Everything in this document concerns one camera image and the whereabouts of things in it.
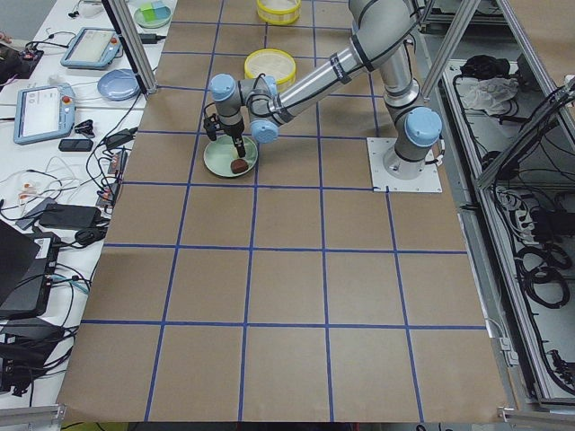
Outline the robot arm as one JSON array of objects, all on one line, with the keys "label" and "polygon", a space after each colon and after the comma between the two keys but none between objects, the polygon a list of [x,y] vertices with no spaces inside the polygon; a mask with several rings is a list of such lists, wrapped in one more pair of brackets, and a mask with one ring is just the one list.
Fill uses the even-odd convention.
[{"label": "robot arm", "polygon": [[418,178],[442,130],[440,116],[423,105],[404,42],[416,26],[408,4],[400,0],[350,1],[355,31],[349,45],[284,92],[268,77],[237,81],[219,74],[209,84],[216,111],[204,119],[210,140],[230,136],[244,156],[243,132],[249,128],[260,144],[274,141],[279,128],[360,73],[377,71],[384,82],[385,106],[397,139],[384,156],[385,170],[400,180]]}]

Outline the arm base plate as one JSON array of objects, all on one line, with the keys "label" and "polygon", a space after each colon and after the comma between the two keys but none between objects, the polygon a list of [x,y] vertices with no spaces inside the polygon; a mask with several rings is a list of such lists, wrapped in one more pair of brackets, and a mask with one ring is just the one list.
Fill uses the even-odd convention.
[{"label": "arm base plate", "polygon": [[376,192],[441,193],[438,163],[429,149],[424,162],[407,163],[394,153],[394,137],[368,137],[372,189]]}]

